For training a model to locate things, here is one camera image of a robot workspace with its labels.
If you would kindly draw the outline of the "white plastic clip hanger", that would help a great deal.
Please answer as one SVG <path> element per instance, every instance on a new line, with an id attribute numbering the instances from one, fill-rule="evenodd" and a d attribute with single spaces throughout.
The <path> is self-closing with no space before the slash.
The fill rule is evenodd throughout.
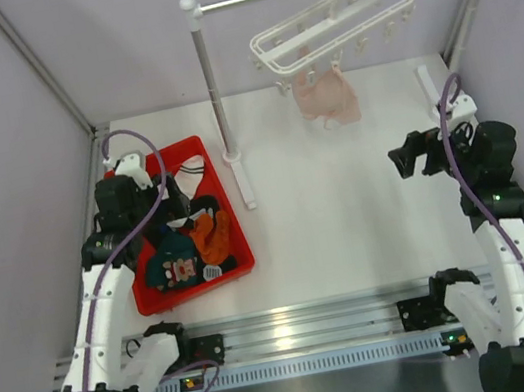
<path id="1" fill-rule="evenodd" d="M 256 34 L 250 61 L 277 77 L 280 94 L 297 83 L 313 86 L 341 66 L 345 51 L 361 56 L 372 35 L 390 43 L 415 10 L 415 0 L 320 0 Z"/>

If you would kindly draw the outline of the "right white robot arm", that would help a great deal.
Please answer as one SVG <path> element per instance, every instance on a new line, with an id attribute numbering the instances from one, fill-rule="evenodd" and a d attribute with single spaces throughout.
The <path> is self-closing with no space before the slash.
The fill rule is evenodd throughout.
<path id="1" fill-rule="evenodd" d="M 450 268 L 429 279 L 430 310 L 458 320 L 478 353 L 483 392 L 524 392 L 524 191 L 513 181 L 516 131 L 504 122 L 461 122 L 410 132 L 388 157 L 399 175 L 444 172 L 459 183 L 461 210 L 485 254 L 494 282 L 490 298 L 471 271 Z"/>

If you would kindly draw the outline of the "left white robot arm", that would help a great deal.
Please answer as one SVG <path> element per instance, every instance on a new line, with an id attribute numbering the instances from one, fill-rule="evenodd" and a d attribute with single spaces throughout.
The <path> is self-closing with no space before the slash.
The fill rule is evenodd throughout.
<path id="1" fill-rule="evenodd" d="M 122 360 L 123 318 L 147 229 L 189 209 L 169 173 L 140 184 L 114 175 L 97 182 L 97 212 L 81 250 L 82 309 L 69 371 L 57 392 L 155 392 L 171 374 L 198 368 L 181 323 L 155 323 Z"/>

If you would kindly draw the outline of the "pink sock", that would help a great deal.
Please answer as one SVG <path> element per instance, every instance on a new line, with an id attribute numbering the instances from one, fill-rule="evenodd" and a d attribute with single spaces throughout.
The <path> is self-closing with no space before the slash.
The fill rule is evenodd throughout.
<path id="1" fill-rule="evenodd" d="M 325 129 L 330 122 L 345 126 L 362 117 L 357 94 L 341 71 L 341 55 L 337 54 L 329 70 L 312 82 L 308 73 L 316 72 L 314 65 L 311 70 L 297 73 L 291 83 L 293 98 L 303 118 L 314 121 L 322 117 Z"/>

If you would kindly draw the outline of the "white sock with stripes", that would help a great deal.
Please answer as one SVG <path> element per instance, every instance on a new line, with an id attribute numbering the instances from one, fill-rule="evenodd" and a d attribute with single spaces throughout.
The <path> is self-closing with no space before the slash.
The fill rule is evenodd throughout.
<path id="1" fill-rule="evenodd" d="M 204 178 L 205 164 L 202 155 L 194 155 L 180 165 L 176 174 L 172 173 L 180 189 L 188 196 L 189 200 L 193 200 Z M 165 190 L 163 199 L 167 200 L 168 197 L 168 192 Z"/>

